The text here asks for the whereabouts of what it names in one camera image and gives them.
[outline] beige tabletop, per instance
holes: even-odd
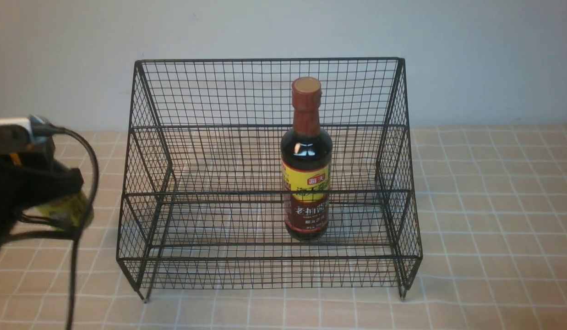
[[[567,329],[567,125],[415,129],[424,261],[396,288],[155,290],[143,304],[114,258],[126,135],[85,133],[101,163],[81,243],[76,330]],[[67,138],[57,154],[89,161]],[[58,330],[69,243],[0,253],[0,330]]]

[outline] yellow label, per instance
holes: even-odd
[[[330,165],[317,170],[301,171],[292,169],[282,161],[283,183],[285,188],[294,193],[293,196],[304,202],[317,201],[325,196],[322,191],[330,186]]]
[[[80,218],[88,207],[88,200],[83,192],[62,197],[49,204],[37,207],[41,215],[62,221],[70,221],[72,226],[80,227]],[[94,211],[91,209],[86,219],[85,227],[94,219]]]

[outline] soy sauce bottle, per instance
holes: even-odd
[[[282,138],[285,227],[293,238],[315,240],[328,227],[332,139],[321,129],[321,83],[312,77],[292,82],[294,125]]]

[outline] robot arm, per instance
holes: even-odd
[[[45,119],[0,119],[0,247],[24,238],[68,238],[70,230],[35,231],[11,236],[18,221],[43,223],[59,229],[70,229],[76,219],[42,219],[34,221],[24,211],[51,201],[74,196],[86,203],[81,189],[84,184],[79,169],[68,169],[54,159],[51,136],[57,130]]]

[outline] wire basket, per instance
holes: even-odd
[[[284,226],[279,144],[303,76],[322,83],[333,140],[329,228],[315,242]],[[422,261],[405,61],[137,61],[116,253],[144,301],[153,288],[398,286],[405,297]]]

